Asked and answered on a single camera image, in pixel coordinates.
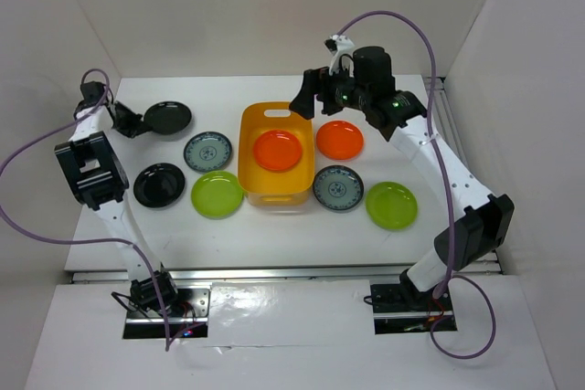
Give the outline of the orange plate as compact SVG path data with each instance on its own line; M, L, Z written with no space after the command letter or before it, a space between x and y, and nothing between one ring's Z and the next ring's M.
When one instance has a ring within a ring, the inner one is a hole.
M316 145L325 157L348 161L361 154L364 148L362 132L351 122L330 121L316 134Z
M271 172L285 172L302 158L303 147L295 135L284 130L261 134L252 147L256 163Z

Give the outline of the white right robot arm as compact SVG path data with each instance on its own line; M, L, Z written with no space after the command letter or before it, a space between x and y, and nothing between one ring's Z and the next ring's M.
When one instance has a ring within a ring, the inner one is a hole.
M417 310L431 295L441 296L450 276L504 243L515 210L511 198L496 196L479 182L435 132L429 103L397 88L384 48L336 51L329 66L307 69L289 109L311 120L317 102L326 116L344 109L361 111L443 203L447 228L434 238L431 250L399 276L395 297L403 306Z

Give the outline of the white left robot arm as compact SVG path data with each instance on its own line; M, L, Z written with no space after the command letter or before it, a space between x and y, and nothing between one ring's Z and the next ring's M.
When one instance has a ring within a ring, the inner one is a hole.
M76 126L67 142L54 148L58 164L76 200L105 225L127 271L130 301L142 312L173 314L180 293L162 261L146 243L134 219L127 191L128 177L107 136L112 116L104 107L79 103Z

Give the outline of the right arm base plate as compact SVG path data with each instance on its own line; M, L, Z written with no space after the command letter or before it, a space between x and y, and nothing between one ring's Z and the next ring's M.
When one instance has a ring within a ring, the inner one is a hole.
M371 284L370 293L363 298L373 312L376 335L423 333L436 324L437 332L454 332L457 323L453 313L451 296L443 293L434 299L431 293L423 293L413 302L401 295L399 284Z

